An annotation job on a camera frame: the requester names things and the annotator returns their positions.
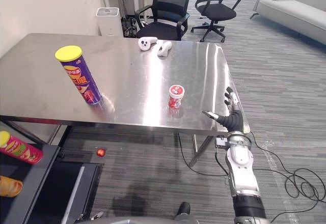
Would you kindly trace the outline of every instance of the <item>white sofa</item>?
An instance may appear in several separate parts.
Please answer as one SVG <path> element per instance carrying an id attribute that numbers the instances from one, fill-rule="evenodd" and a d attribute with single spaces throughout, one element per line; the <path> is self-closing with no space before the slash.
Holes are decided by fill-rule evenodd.
<path id="1" fill-rule="evenodd" d="M 326 44 L 326 0 L 257 0 L 253 10 L 253 16 L 260 14 Z"/>

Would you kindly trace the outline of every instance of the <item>robotic arm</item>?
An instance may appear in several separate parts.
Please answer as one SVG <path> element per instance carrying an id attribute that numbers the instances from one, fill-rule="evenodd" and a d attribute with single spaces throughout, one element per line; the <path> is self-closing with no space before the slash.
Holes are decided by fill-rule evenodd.
<path id="1" fill-rule="evenodd" d="M 217 138 L 216 146 L 227 150 L 226 163 L 229 168 L 229 184 L 233 198 L 235 224 L 270 224 L 266 219 L 265 209 L 256 177 L 253 173 L 254 156 L 251 153 L 251 141 L 243 133 L 243 117 L 239 100 L 228 87 L 224 94 L 228 100 L 230 116 L 220 116 L 203 110 L 203 113 L 228 129 L 227 138 Z"/>

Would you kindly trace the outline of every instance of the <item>office chair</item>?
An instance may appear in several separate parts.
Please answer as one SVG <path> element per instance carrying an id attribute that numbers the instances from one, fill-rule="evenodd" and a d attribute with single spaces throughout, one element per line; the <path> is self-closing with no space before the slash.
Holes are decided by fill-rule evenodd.
<path id="1" fill-rule="evenodd" d="M 211 4 L 211 1 L 219 1 L 219 2 L 216 4 Z M 198 12 L 200 12 L 202 16 L 205 16 L 211 20 L 210 24 L 204 23 L 201 26 L 196 26 L 191 29 L 191 33 L 194 32 L 194 29 L 207 30 L 203 38 L 200 39 L 201 42 L 204 42 L 205 37 L 210 31 L 214 31 L 218 35 L 220 35 L 222 37 L 221 42 L 225 41 L 225 36 L 222 33 L 225 27 L 221 25 L 214 25 L 214 24 L 217 24 L 219 21 L 222 20 L 235 18 L 236 12 L 234 11 L 234 9 L 241 0 L 237 0 L 237 2 L 235 3 L 232 9 L 222 4 L 222 1 L 223 0 L 197 0 L 196 1 L 195 8 L 198 10 Z M 198 4 L 202 2 L 206 2 L 206 4 L 198 6 Z"/>
<path id="2" fill-rule="evenodd" d="M 189 0 L 153 0 L 152 5 L 147 5 L 135 11 L 135 17 L 140 28 L 136 37 L 157 37 L 163 40 L 181 41 L 181 37 L 188 29 L 188 2 Z M 142 26 L 139 15 L 150 8 L 152 9 L 154 22 Z M 168 20 L 177 23 L 177 25 L 158 22 L 158 19 Z"/>

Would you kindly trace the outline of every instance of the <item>chair base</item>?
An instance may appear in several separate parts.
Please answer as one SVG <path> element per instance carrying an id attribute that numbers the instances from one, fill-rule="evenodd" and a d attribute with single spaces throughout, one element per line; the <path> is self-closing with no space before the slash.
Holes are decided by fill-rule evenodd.
<path id="1" fill-rule="evenodd" d="M 203 23 L 200 26 L 193 27 L 190 32 L 193 33 L 194 32 L 194 29 L 204 29 L 204 30 L 207 30 L 206 33 L 204 34 L 203 38 L 200 39 L 200 42 L 204 42 L 205 41 L 205 37 L 208 35 L 208 33 L 210 31 L 214 31 L 216 34 L 218 34 L 218 35 L 220 35 L 222 37 L 221 42 L 225 42 L 225 36 L 222 33 L 224 31 L 224 28 L 225 27 L 224 26 L 221 26 L 221 25 L 216 25 L 214 23 L 217 23 L 217 21 L 212 20 L 210 22 L 210 24 L 208 24 L 207 22 L 205 22 L 205 23 Z"/>

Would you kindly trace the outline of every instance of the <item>black robot arm segment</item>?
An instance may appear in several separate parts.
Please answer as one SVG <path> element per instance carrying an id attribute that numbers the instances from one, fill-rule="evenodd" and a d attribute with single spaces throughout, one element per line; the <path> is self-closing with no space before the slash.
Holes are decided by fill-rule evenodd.
<path id="1" fill-rule="evenodd" d="M 240 110 L 235 110 L 229 116 L 219 116 L 208 110 L 203 110 L 203 113 L 209 116 L 211 119 L 219 122 L 222 126 L 228 129 L 229 132 L 240 131 L 243 132 L 243 117 Z"/>

